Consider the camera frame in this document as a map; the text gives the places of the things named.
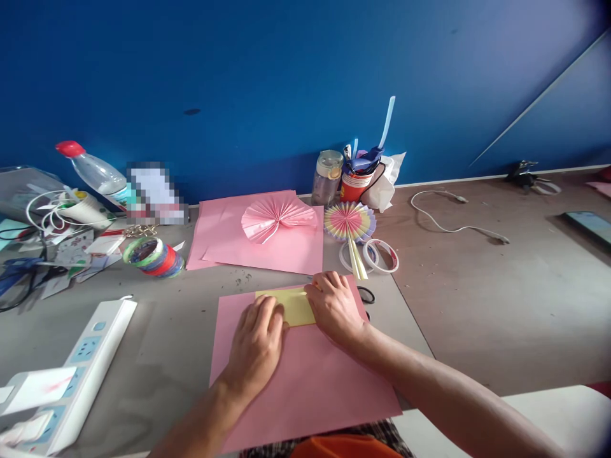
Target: blue wall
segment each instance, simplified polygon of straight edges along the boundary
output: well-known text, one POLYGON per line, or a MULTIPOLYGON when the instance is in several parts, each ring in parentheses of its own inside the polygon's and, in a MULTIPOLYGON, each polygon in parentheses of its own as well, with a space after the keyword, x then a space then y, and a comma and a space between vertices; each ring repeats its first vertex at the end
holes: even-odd
POLYGON ((5 1, 0 166, 80 179, 162 160, 189 203, 311 190, 321 149, 379 141, 399 183, 611 162, 611 37, 469 163, 605 28, 576 0, 5 1), (187 116, 187 109, 199 114, 187 116))

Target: smartphone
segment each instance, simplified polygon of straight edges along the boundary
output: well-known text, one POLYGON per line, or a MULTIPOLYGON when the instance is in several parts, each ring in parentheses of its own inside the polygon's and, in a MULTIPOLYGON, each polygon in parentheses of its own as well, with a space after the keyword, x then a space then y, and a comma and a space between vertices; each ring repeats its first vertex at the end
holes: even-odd
POLYGON ((566 212, 561 217, 611 250, 611 223, 606 219, 594 212, 566 212))

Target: white cup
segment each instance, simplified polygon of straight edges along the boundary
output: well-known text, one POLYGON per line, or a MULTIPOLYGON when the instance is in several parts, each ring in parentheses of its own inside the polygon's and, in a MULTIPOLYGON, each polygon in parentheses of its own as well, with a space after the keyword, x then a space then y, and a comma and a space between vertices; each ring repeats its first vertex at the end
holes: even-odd
POLYGON ((63 218, 72 218, 79 223, 90 225, 93 229, 106 229, 116 219, 105 206, 100 204, 90 193, 78 204, 63 208, 57 212, 63 218))

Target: power strip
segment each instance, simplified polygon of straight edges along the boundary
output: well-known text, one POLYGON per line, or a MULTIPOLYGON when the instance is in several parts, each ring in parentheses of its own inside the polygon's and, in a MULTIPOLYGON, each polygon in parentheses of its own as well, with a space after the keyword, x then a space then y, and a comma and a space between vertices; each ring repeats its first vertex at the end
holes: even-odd
POLYGON ((37 411, 53 410, 51 421, 42 436, 34 442, 20 444, 17 450, 52 455, 76 441, 136 305, 119 299, 97 306, 64 363, 64 367, 76 367, 64 396, 37 411))

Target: forearm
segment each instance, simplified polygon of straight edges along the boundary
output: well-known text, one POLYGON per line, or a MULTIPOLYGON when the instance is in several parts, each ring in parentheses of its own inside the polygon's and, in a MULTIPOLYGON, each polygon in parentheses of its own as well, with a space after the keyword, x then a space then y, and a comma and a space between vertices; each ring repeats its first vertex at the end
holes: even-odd
POLYGON ((189 413, 151 451, 149 458, 212 458, 248 403, 215 382, 189 413))
POLYGON ((346 349, 474 457, 560 455, 543 432, 490 390, 371 325, 346 349))

